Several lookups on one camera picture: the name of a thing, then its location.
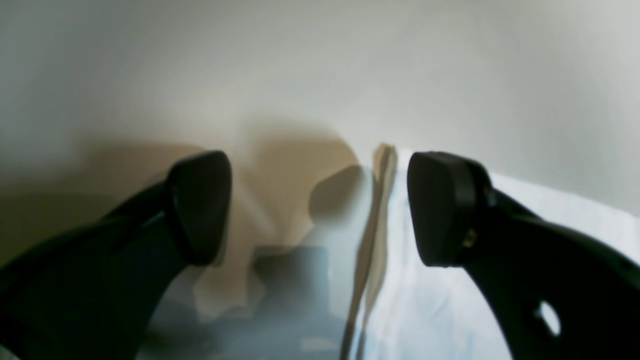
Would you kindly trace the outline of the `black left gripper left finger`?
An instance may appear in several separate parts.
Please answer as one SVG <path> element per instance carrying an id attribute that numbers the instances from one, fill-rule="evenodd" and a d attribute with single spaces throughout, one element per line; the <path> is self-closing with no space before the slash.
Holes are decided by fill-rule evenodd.
<path id="1" fill-rule="evenodd" d="M 233 167 L 221 150 L 1 269 L 1 345 L 20 360 L 132 360 L 170 283 L 220 257 Z"/>

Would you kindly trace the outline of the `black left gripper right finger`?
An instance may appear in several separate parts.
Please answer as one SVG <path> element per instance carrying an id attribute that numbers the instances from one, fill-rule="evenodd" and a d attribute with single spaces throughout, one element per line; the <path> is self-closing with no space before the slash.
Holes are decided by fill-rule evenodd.
<path id="1" fill-rule="evenodd" d="M 633 260 L 542 219 L 493 187 L 480 162 L 453 153 L 413 153 L 407 196 L 423 264 L 466 271 L 512 358 L 639 358 Z"/>

